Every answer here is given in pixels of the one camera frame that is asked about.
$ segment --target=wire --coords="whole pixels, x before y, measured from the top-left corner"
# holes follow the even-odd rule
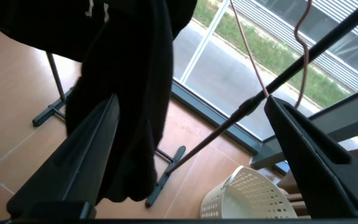
[[[301,100],[303,98],[303,95],[305,93],[306,78],[307,78],[307,74],[308,74],[308,62],[309,62],[308,45],[299,37],[298,31],[299,31],[300,26],[302,25],[302,22],[306,19],[307,15],[309,14],[309,11],[311,9],[312,1],[313,0],[308,0],[308,4],[307,4],[307,7],[305,9],[305,12],[301,16],[300,20],[298,21],[298,23],[296,24],[295,29],[294,29],[295,39],[296,39],[296,41],[298,41],[298,43],[300,43],[302,45],[303,52],[304,52],[304,57],[303,57],[303,78],[302,78],[301,90],[299,92],[298,101],[295,104],[295,108],[299,107],[299,105],[301,103]],[[248,52],[248,55],[249,55],[249,59],[250,59],[251,64],[252,64],[252,66],[253,66],[253,68],[255,70],[255,74],[256,74],[256,76],[257,76],[257,78],[259,80],[260,86],[263,89],[264,95],[265,95],[266,98],[268,98],[269,97],[269,92],[267,91],[266,86],[263,83],[262,77],[259,74],[259,71],[258,71],[257,66],[255,64],[254,58],[253,58],[252,53],[250,51],[250,47],[248,45],[246,35],[244,34],[244,31],[242,30],[241,22],[239,20],[239,16],[237,15],[236,6],[234,5],[233,0],[230,0],[230,3],[231,3],[231,6],[232,6],[232,9],[233,9],[233,12],[234,12],[234,16],[236,17],[237,25],[239,26],[239,29],[240,29],[242,40],[244,41],[244,45],[246,46],[246,49],[247,49],[247,52]]]
[[[244,44],[246,46],[246,49],[247,49],[248,56],[249,56],[249,59],[251,61],[251,64],[252,64],[252,66],[253,66],[253,68],[255,70],[256,76],[257,76],[257,78],[259,80],[260,85],[262,86],[262,89],[263,89],[263,92],[265,93],[266,98],[268,98],[269,93],[268,93],[268,91],[267,91],[267,89],[265,87],[265,84],[264,84],[264,81],[262,80],[262,77],[260,76],[260,74],[258,72],[258,68],[256,67],[254,58],[252,56],[251,50],[250,50],[249,45],[248,45],[246,35],[244,34],[244,31],[242,30],[241,22],[239,20],[239,16],[237,15],[237,9],[236,9],[236,6],[233,3],[233,0],[230,0],[230,4],[231,4],[231,6],[233,8],[234,16],[236,17],[237,25],[239,26],[240,33],[241,33],[241,36],[242,36],[242,40],[244,41]]]

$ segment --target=grass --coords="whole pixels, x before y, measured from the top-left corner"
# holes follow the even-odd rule
[[[217,10],[218,7],[210,4],[208,0],[198,0],[193,17],[208,27]],[[293,51],[283,47],[286,46],[285,43],[280,45],[271,39],[262,37],[252,26],[243,25],[242,28],[255,60],[274,74],[281,74],[296,60],[292,54]],[[223,15],[215,33],[248,55],[236,19],[227,12]],[[302,72],[299,72],[288,81],[297,90],[301,87],[301,74]],[[350,93],[343,91],[338,84],[315,70],[312,64],[308,67],[305,95],[322,108],[326,108],[345,99]]]

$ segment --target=orange floor tile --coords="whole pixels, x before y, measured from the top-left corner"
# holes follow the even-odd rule
[[[80,64],[55,57],[64,89],[71,87]],[[17,43],[0,33],[0,219],[9,218],[6,202],[41,166],[65,138],[64,124],[49,119],[39,128],[32,119],[58,98],[45,52]],[[185,145],[187,152],[212,129],[178,103],[170,103],[165,134],[159,148],[173,156]],[[155,156],[158,173],[167,163]],[[103,200],[98,218],[198,218],[202,198],[239,165],[248,166],[250,155],[219,137],[176,170],[154,206],[126,200]],[[272,180],[277,176],[269,170]]]

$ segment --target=black garment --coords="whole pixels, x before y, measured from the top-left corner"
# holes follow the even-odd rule
[[[172,41],[196,6],[196,0],[136,3],[132,15],[110,7],[105,24],[103,4],[96,0],[92,18],[85,16],[88,0],[0,0],[0,30],[7,36],[83,61],[67,101],[68,135],[99,102],[118,95],[121,118],[98,201],[139,201],[154,189],[154,150],[172,85]]]

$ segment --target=perforated basket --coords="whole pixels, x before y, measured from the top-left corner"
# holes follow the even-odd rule
[[[297,218],[278,187],[256,170],[239,166],[205,195],[200,218]]]

